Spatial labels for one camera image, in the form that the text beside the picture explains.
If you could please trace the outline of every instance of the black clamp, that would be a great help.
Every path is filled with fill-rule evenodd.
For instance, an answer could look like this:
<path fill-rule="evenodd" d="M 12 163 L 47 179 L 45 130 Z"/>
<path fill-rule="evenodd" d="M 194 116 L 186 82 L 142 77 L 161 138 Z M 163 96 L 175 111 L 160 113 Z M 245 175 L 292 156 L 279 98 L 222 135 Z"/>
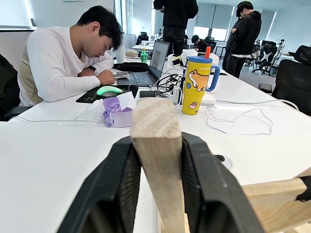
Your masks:
<path fill-rule="evenodd" d="M 311 176 L 300 177 L 300 179 L 306 185 L 307 190 L 304 193 L 298 195 L 296 200 L 301 202 L 307 202 L 311 200 Z"/>

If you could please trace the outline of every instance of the yellow tumbler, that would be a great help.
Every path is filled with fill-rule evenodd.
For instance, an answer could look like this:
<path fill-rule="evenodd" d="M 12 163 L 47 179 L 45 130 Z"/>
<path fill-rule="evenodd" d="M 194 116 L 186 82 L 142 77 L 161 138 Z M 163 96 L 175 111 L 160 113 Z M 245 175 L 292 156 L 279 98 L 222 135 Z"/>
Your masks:
<path fill-rule="evenodd" d="M 188 67 L 183 88 L 183 113 L 197 115 L 205 92 L 215 89 L 220 74 L 220 68 L 212 65 L 212 61 L 213 59 L 205 59 L 204 57 L 188 58 Z M 211 69 L 215 69 L 215 74 L 210 88 L 207 89 L 207 82 Z"/>

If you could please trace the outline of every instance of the laptop screen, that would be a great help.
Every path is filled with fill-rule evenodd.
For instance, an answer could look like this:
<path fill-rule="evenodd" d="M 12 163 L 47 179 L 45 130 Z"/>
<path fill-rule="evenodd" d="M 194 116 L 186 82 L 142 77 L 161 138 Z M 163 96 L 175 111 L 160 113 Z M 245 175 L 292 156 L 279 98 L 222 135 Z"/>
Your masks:
<path fill-rule="evenodd" d="M 152 75 L 156 76 L 156 79 L 161 77 L 168 49 L 169 43 L 155 41 L 154 51 L 150 62 L 150 72 Z"/>

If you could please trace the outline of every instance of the black pants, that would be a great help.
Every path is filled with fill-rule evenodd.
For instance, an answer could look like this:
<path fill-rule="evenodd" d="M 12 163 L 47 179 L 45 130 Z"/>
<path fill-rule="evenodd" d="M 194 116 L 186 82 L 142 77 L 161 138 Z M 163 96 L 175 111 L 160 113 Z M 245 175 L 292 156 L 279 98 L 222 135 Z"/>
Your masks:
<path fill-rule="evenodd" d="M 246 59 L 246 57 L 240 58 L 230 55 L 227 61 L 227 67 L 225 71 L 233 75 L 234 77 L 239 78 Z"/>
<path fill-rule="evenodd" d="M 167 55 L 173 53 L 172 48 L 174 48 L 174 54 L 179 56 L 183 52 L 184 47 L 184 37 L 185 29 L 184 28 L 174 28 L 165 26 L 163 29 L 163 41 L 169 42 L 169 50 Z"/>
<path fill-rule="evenodd" d="M 224 71 L 227 69 L 227 61 L 228 61 L 229 56 L 230 56 L 230 52 L 226 51 L 225 56 L 224 56 L 224 61 L 223 61 L 223 70 Z"/>

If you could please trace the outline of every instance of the water bottle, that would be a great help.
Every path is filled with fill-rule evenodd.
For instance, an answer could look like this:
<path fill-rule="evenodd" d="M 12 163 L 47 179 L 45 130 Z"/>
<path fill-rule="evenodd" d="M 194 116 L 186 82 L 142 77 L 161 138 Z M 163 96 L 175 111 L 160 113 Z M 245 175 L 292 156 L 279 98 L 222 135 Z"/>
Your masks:
<path fill-rule="evenodd" d="M 141 52 L 141 55 L 140 55 L 140 61 L 141 61 L 141 62 L 144 62 L 144 63 L 147 63 L 147 57 L 148 57 L 148 55 L 147 55 L 147 53 L 146 53 L 146 50 L 143 50 L 143 51 Z"/>

